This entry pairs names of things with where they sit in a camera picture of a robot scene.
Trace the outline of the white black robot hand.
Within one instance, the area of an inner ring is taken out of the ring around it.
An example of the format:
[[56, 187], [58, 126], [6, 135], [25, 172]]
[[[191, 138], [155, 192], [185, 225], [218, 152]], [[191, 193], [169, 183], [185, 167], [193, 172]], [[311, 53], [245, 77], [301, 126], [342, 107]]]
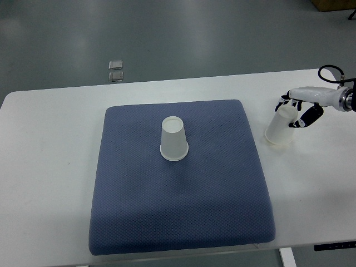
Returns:
[[291, 104], [297, 111], [301, 111], [302, 103], [311, 103], [312, 107], [306, 110], [299, 119], [289, 124], [291, 128], [305, 128], [313, 124], [324, 113], [324, 107], [334, 107], [341, 112], [352, 111], [348, 105], [348, 95], [352, 88], [339, 86], [337, 89], [326, 87], [298, 87], [282, 95], [275, 111], [282, 105]]

